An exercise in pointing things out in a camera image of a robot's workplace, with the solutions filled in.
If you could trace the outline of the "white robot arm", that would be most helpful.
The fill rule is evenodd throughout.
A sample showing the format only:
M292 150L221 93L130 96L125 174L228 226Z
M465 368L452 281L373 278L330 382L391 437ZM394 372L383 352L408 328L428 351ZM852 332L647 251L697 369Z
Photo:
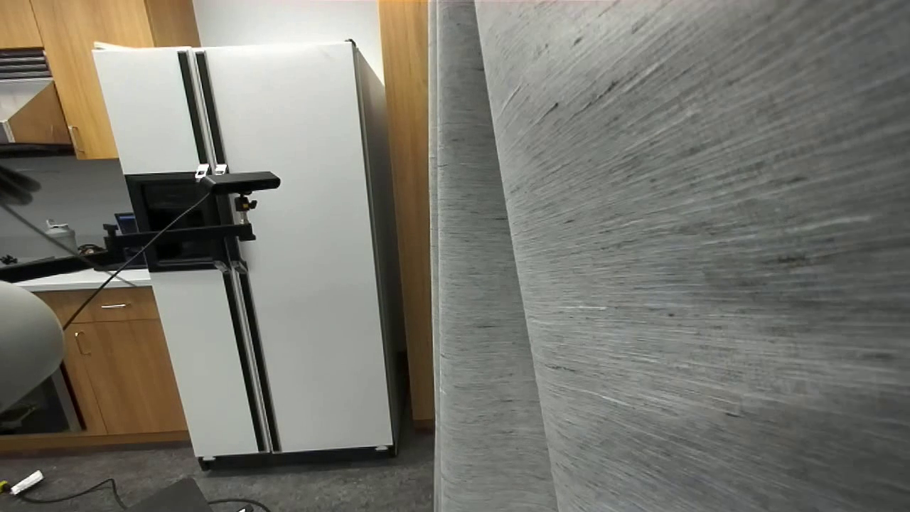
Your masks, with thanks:
M32 290L0 281L0 409L40 386L61 365L61 328Z

